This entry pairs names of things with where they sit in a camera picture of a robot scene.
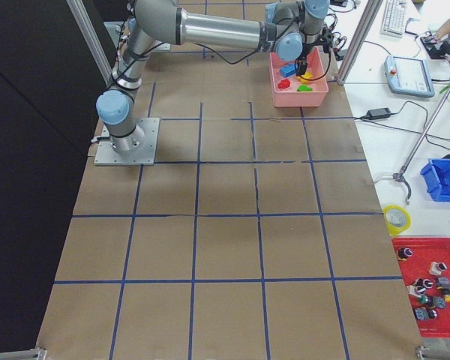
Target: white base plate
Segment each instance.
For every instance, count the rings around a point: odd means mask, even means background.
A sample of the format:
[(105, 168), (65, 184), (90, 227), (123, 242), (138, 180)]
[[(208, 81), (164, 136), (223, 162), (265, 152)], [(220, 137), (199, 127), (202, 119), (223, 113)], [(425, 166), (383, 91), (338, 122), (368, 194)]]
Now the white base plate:
[[(95, 165), (98, 166), (123, 166), (123, 165), (153, 165), (157, 151), (158, 128), (160, 118), (136, 118), (136, 124), (143, 129), (145, 139), (133, 150), (118, 153), (109, 140), (101, 140), (98, 143)], [(109, 132), (103, 127), (101, 137), (108, 137)]]

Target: blue basket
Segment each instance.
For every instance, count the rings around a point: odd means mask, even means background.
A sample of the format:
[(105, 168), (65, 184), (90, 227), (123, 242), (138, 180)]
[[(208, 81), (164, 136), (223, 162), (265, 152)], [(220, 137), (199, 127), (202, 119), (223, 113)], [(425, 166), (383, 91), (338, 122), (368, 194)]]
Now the blue basket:
[(420, 173), (433, 201), (450, 202), (450, 159), (428, 159)]

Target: red tray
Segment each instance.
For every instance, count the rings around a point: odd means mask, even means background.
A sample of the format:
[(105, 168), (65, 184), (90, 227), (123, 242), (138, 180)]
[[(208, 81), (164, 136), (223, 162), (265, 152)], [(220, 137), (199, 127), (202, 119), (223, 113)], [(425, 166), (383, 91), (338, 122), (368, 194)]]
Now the red tray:
[[(448, 269), (440, 276), (450, 280), (450, 238), (394, 238), (395, 250), (410, 248), (413, 256), (407, 261), (399, 261), (405, 285), (411, 285), (417, 278), (427, 278), (432, 281), (435, 276), (428, 273), (432, 261), (445, 263)], [(433, 286), (426, 292), (429, 296), (440, 296), (440, 291)], [(417, 298), (409, 296), (412, 308), (422, 305)], [(445, 309), (436, 309), (438, 317), (426, 321), (417, 321), (421, 336), (427, 338), (450, 338), (450, 302)]]

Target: person's arm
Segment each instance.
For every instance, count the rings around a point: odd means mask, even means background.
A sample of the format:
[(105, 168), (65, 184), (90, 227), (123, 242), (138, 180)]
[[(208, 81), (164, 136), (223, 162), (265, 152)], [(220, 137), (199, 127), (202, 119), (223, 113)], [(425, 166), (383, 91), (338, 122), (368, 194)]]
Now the person's arm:
[(447, 35), (449, 33), (450, 33), (450, 19), (445, 21), (443, 23), (443, 25), (438, 28), (438, 30), (436, 31), (436, 34), (435, 34), (435, 38), (437, 40), (440, 40), (441, 38), (443, 38), (445, 35)]

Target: toy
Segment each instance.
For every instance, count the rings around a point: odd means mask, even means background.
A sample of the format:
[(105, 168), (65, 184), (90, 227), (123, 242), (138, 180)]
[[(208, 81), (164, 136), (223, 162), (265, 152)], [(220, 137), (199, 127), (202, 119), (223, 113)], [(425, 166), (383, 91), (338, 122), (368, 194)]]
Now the toy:
[(419, 277), (417, 280), (413, 282), (416, 287), (424, 287), (425, 289), (431, 289), (434, 286), (434, 282), (430, 279), (422, 279)]
[(444, 272), (446, 269), (448, 269), (447, 265), (444, 262), (435, 262), (432, 261), (431, 265), (430, 265), (430, 270), (428, 270), (428, 272), (431, 275), (441, 275), (442, 272)]
[(282, 77), (291, 77), (293, 74), (296, 74), (296, 72), (297, 70), (295, 69), (294, 64), (285, 65), (280, 69)]
[(400, 261), (407, 261), (408, 258), (412, 257), (413, 251), (408, 247), (401, 247), (397, 251), (397, 258)]
[(436, 319), (438, 317), (438, 313), (434, 309), (427, 309), (426, 307), (413, 309), (413, 313), (415, 314), (415, 318), (421, 321)]
[(406, 291), (408, 292), (408, 295), (414, 296), (419, 299), (422, 297), (422, 295), (425, 294), (425, 291), (427, 291), (427, 289), (425, 289), (423, 286), (409, 285), (406, 287)]
[(418, 301), (420, 302), (420, 304), (426, 305), (431, 309), (433, 308), (445, 309), (446, 307), (445, 300), (443, 300), (443, 298), (440, 298), (439, 296), (422, 295)]
[(279, 88), (279, 89), (288, 89), (289, 87), (290, 87), (290, 80), (288, 80), (288, 79), (283, 79), (282, 81), (280, 81), (278, 84), (277, 84), (277, 87)]
[(297, 88), (297, 92), (312, 92), (312, 91), (313, 91), (313, 89), (310, 86), (306, 86), (305, 84), (304, 85), (300, 85)]
[(297, 80), (302, 83), (302, 84), (308, 84), (308, 80), (309, 79), (313, 79), (313, 75), (310, 72), (305, 72), (303, 75), (301, 76), (297, 76)]
[(450, 280), (447, 277), (437, 277), (435, 279), (435, 285), (442, 293), (445, 302), (450, 302)]

